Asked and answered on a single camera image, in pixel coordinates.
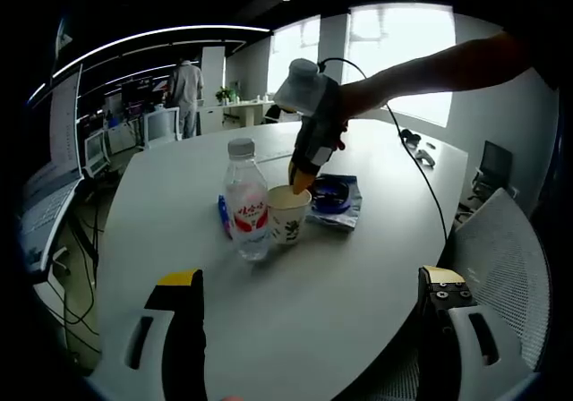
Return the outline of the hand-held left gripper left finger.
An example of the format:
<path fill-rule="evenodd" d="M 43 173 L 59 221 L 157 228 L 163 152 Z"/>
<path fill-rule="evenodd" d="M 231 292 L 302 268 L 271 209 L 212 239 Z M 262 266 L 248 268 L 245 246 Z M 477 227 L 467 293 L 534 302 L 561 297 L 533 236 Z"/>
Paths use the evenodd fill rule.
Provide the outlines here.
<path fill-rule="evenodd" d="M 205 400 L 203 274 L 170 273 L 105 326 L 91 386 L 102 400 Z"/>

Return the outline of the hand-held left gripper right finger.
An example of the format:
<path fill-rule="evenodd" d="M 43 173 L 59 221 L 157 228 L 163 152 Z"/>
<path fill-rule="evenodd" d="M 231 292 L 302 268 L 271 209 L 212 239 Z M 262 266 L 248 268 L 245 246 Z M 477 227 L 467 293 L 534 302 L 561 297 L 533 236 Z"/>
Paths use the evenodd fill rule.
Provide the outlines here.
<path fill-rule="evenodd" d="M 418 400 L 530 400 L 539 374 L 515 331 L 455 271 L 418 270 Z"/>

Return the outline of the person's right hand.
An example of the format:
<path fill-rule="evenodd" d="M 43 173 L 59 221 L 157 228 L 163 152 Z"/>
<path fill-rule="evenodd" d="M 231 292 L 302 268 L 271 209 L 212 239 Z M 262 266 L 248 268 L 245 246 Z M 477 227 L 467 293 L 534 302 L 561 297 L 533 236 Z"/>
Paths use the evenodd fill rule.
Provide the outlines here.
<path fill-rule="evenodd" d="M 338 124 L 337 149 L 344 150 L 346 148 L 342 141 L 342 134 L 347 131 L 349 120 L 379 105 L 379 91 L 371 78 L 345 84 L 338 88 L 333 115 Z"/>

